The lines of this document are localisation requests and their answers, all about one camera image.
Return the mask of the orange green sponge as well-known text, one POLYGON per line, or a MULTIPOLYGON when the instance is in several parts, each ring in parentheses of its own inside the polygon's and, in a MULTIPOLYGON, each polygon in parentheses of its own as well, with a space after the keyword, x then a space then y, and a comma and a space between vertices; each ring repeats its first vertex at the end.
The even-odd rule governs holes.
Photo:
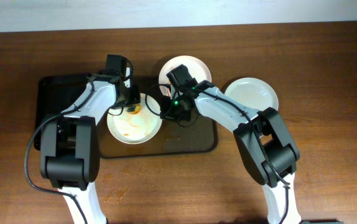
POLYGON ((140 112, 140 110, 142 110, 141 104, 135 104, 127 107, 126 112, 128 114, 137 114, 138 112, 140 112))

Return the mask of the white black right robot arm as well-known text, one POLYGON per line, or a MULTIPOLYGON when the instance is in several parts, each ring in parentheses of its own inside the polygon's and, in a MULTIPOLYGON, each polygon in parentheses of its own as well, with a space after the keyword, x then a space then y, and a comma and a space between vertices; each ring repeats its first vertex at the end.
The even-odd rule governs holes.
POLYGON ((171 92, 170 110, 187 102, 233 133, 246 171, 263 189, 269 223, 301 222, 294 193, 300 152, 277 110, 244 106, 206 80, 189 86, 165 84, 164 88, 171 92))

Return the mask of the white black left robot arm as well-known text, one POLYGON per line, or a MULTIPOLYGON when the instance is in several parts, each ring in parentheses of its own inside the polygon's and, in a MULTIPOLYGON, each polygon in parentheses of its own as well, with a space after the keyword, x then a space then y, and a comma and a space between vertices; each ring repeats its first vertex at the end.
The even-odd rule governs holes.
POLYGON ((75 223, 107 223, 95 180, 100 169, 96 127, 110 110, 139 102, 131 76, 62 75, 41 80, 46 104, 40 134, 40 172, 65 197, 75 223))

